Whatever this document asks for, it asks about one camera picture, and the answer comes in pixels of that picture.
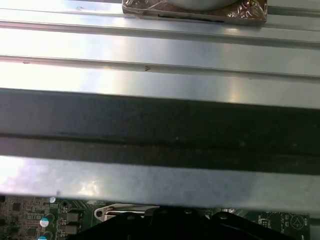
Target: electrolytic capacitor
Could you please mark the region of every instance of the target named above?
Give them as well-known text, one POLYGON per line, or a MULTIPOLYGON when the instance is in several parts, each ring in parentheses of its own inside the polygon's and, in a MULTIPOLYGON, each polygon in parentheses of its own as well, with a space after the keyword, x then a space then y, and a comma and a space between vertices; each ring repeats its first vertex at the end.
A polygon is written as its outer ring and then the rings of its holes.
POLYGON ((54 235, 50 231, 45 231, 43 234, 41 234, 38 238, 38 240, 52 240, 54 235))
POLYGON ((45 228, 48 225, 52 224, 55 220, 55 216, 52 213, 49 213, 45 215, 43 218, 40 220, 40 226, 45 228))

